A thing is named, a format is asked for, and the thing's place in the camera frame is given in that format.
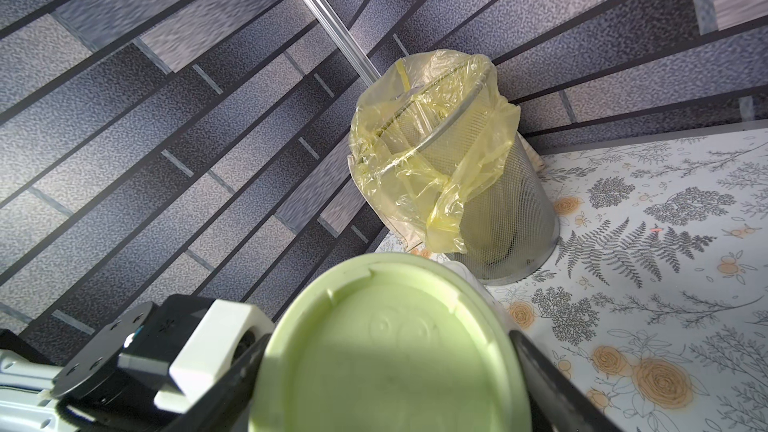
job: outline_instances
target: floral tablecloth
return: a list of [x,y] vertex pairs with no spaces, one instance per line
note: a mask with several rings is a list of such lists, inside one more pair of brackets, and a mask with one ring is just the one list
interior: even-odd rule
[[488,290],[624,430],[768,432],[768,130],[544,160],[561,240]]

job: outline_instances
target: aluminum rod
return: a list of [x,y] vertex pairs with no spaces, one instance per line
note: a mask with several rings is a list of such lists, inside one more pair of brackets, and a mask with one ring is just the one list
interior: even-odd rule
[[339,47],[347,60],[352,64],[360,77],[368,86],[379,79],[381,74],[371,63],[370,59],[362,51],[360,45],[350,34],[350,31],[341,22],[341,19],[333,10],[327,0],[303,0],[310,8],[312,14],[320,22],[322,28],[330,35],[333,42]]

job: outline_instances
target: mesh trash can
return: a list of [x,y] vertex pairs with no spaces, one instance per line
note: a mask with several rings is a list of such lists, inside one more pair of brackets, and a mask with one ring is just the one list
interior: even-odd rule
[[519,107],[481,55],[398,60],[358,101],[355,184],[407,247],[424,241],[485,284],[507,284],[552,254],[559,225],[517,134]]

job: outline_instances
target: light green plastic lid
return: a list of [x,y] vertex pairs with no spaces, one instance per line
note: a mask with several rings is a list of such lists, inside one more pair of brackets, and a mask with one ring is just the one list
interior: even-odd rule
[[530,432],[509,337],[470,284],[411,254],[366,254],[310,284],[256,379],[253,432]]

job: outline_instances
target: trash bag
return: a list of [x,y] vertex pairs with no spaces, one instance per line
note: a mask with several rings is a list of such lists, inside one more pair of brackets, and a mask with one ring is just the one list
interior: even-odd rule
[[406,249],[466,253],[464,205],[504,173],[519,120],[486,56],[410,55],[360,95],[350,172]]

